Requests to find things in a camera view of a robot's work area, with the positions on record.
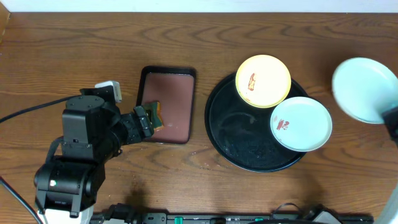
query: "white plate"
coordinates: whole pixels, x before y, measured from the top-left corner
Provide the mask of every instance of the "white plate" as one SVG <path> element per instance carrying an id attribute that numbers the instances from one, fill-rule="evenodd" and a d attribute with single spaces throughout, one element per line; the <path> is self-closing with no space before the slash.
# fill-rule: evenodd
<path id="1" fill-rule="evenodd" d="M 398 79 L 383 64 L 368 58 L 341 63 L 332 79 L 335 100 L 352 118 L 384 123 L 382 113 L 398 106 Z"/>
<path id="2" fill-rule="evenodd" d="M 308 152 L 323 146 L 332 130 L 328 110 L 318 101 L 293 97 L 281 102 L 271 115 L 274 137 L 288 149 Z"/>

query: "white wall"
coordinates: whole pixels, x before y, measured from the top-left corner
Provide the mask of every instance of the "white wall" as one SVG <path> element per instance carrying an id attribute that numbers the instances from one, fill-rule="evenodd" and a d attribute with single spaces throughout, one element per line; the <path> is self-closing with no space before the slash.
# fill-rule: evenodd
<path id="1" fill-rule="evenodd" d="M 0 0 L 10 12 L 398 12 L 398 0 Z"/>

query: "yellow plate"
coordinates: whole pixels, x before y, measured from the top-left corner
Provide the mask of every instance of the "yellow plate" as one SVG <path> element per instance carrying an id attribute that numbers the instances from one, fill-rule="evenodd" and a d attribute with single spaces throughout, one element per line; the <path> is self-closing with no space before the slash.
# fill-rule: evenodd
<path id="1" fill-rule="evenodd" d="M 236 72 L 235 85 L 241 98 L 257 108 L 270 108 L 282 102 L 292 80 L 285 64 L 270 55 L 253 56 Z"/>

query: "black rim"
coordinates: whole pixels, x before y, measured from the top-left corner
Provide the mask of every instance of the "black rim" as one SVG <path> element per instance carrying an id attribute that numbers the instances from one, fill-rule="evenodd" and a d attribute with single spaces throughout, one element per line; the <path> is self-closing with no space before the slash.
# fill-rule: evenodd
<path id="1" fill-rule="evenodd" d="M 215 96 L 217 95 L 218 91 L 224 85 L 226 85 L 230 81 L 234 80 L 235 76 L 236 76 L 236 72 L 228 75 L 226 78 L 224 78 L 222 81 L 220 81 L 219 84 L 217 84 L 215 86 L 213 91 L 210 93 L 209 98 L 207 99 L 206 108 L 205 108 L 205 126 L 206 126 L 207 135 L 208 135 L 212 145 L 214 146 L 214 148 L 218 151 L 218 153 L 220 153 L 230 163 L 232 163 L 242 169 L 246 169 L 246 170 L 253 171 L 253 172 L 275 172 L 278 170 L 286 169 L 286 168 L 292 166 L 293 164 L 295 164 L 296 162 L 298 162 L 305 155 L 305 152 L 297 153 L 297 155 L 293 159 L 291 159 L 290 161 L 288 161 L 285 164 L 282 164 L 280 166 L 270 167 L 267 169 L 258 169 L 258 168 L 246 166 L 244 164 L 241 164 L 240 162 L 236 162 L 235 160 L 230 158 L 225 152 L 223 152 L 220 149 L 216 140 L 213 137 L 213 134 L 211 133 L 210 122 L 209 122 L 210 109 L 211 109 L 211 105 L 212 105 L 213 100 L 214 100 Z M 308 97 L 308 94 L 305 92 L 305 90 L 293 79 L 292 79 L 292 86 L 294 86 L 303 96 Z"/>

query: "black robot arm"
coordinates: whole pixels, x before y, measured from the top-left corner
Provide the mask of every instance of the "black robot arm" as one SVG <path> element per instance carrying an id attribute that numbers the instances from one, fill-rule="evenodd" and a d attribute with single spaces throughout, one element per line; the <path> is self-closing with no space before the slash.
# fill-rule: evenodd
<path id="1" fill-rule="evenodd" d="M 50 147 L 45 164 L 37 171 L 36 206 L 65 210 L 70 217 L 96 202 L 105 180 L 105 162 L 122 153 L 121 146 L 141 142 L 154 133 L 142 106 L 120 114 L 113 86 L 82 89 L 66 102 L 62 114 L 63 137 Z M 55 156 L 58 145 L 62 156 Z"/>

